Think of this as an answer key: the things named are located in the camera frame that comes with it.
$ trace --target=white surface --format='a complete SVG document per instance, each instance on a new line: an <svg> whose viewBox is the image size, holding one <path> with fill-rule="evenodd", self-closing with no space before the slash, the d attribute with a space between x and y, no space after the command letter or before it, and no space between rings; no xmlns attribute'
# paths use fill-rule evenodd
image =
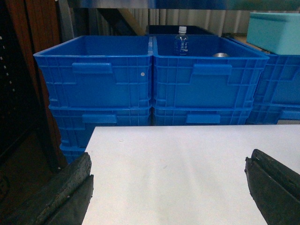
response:
<svg viewBox="0 0 300 225"><path fill-rule="evenodd" d="M300 125L97 127L83 225L265 225L245 158L257 148L300 173Z"/></svg>

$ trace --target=stacked crate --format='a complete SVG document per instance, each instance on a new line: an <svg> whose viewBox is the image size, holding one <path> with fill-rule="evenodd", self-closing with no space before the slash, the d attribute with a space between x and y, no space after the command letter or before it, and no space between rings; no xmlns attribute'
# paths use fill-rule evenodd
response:
<svg viewBox="0 0 300 225"><path fill-rule="evenodd" d="M214 35L189 36L188 56L175 56L174 38L154 37L155 125L245 124L269 58Z"/></svg>
<svg viewBox="0 0 300 225"><path fill-rule="evenodd" d="M64 155L84 152L95 126L147 126L152 38L82 36L34 54Z"/></svg>
<svg viewBox="0 0 300 225"><path fill-rule="evenodd" d="M251 13L247 42L268 60L248 124L300 120L300 14Z"/></svg>

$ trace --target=metal object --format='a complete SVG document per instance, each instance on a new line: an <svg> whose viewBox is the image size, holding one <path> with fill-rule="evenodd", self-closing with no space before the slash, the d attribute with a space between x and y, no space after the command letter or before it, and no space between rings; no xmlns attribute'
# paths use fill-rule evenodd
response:
<svg viewBox="0 0 300 225"><path fill-rule="evenodd" d="M230 57L230 55L223 53L223 52L219 52L213 55L213 57Z"/></svg>
<svg viewBox="0 0 300 225"><path fill-rule="evenodd" d="M300 0L68 0L71 8L173 8L296 11Z"/></svg>

